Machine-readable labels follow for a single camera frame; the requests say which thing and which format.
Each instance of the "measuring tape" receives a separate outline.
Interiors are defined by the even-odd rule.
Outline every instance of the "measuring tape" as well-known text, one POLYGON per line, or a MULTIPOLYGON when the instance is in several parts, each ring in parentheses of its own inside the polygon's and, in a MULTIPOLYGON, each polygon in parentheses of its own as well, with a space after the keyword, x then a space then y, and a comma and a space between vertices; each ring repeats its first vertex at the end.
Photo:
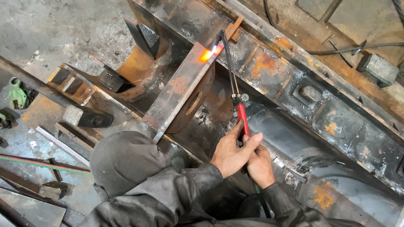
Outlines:
POLYGON ((41 127, 36 127, 36 130, 43 135, 44 137, 46 137, 48 140, 52 141, 54 144, 56 144, 59 148, 61 148, 62 150, 64 150, 65 152, 73 155, 75 158, 77 158, 79 161, 81 161, 82 163, 84 163, 86 166, 90 166, 90 162, 85 159, 83 156, 79 155, 77 152, 75 152, 74 150, 72 150, 69 146, 67 146, 66 144, 64 144, 62 141, 58 140, 57 138, 55 138, 54 136, 52 136, 51 134, 49 134, 47 131, 45 131, 43 128, 41 127))

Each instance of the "dirty hand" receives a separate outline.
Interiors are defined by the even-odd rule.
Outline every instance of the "dirty hand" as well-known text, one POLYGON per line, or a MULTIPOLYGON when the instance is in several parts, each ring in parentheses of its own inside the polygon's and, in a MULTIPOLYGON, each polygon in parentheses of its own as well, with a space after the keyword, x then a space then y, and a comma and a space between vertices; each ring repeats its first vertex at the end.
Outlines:
POLYGON ((238 147, 236 141, 243 126, 243 120, 235 122, 231 131, 220 139, 210 161, 222 173, 223 179, 239 171, 263 139, 262 133, 259 132, 246 139, 242 147, 238 147))
MULTIPOLYGON (((247 143, 247 135, 243 136, 243 142, 247 143)), ((259 144, 255 152, 251 153, 247 162, 247 170, 253 181, 255 181, 261 189, 264 189, 275 183, 274 173, 272 172, 271 156, 269 151, 263 145, 259 144)))

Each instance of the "welder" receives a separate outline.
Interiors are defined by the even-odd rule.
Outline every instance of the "welder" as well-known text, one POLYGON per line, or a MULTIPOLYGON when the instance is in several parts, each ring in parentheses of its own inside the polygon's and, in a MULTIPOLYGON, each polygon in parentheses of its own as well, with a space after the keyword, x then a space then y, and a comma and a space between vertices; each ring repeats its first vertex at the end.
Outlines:
POLYGON ((299 203, 275 181, 269 151, 260 145, 262 133, 244 135, 243 145, 237 146, 243 126, 243 120, 236 121, 220 139, 210 163, 199 168, 173 167, 169 156, 139 132, 123 131, 104 138, 90 158, 94 187, 102 203, 81 226, 362 226, 328 219, 299 203), (201 208, 198 198, 244 166, 275 218, 216 220, 201 208))

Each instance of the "sleeve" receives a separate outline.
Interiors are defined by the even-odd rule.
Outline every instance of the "sleeve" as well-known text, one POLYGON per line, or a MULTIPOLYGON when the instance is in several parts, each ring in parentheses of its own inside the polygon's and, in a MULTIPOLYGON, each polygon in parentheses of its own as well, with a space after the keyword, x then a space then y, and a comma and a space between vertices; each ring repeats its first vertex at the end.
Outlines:
POLYGON ((175 226, 204 191, 223 181, 213 164, 166 168, 128 191, 97 205, 80 226, 175 226))
POLYGON ((299 203, 278 182, 266 187, 261 193, 274 212, 279 226, 363 227, 363 225, 354 221, 346 220, 348 222, 346 223, 344 222, 345 220, 341 219, 327 219, 318 210, 299 203))

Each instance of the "flame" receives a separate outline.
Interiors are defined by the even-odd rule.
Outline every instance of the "flame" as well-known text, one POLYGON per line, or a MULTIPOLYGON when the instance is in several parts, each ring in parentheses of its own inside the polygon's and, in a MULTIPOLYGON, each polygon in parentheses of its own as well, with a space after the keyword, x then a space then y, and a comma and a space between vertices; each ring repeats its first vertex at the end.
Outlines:
POLYGON ((223 44, 219 43, 217 46, 214 46, 212 51, 206 50, 205 53, 200 58, 201 61, 207 61, 213 55, 218 55, 223 50, 223 44))

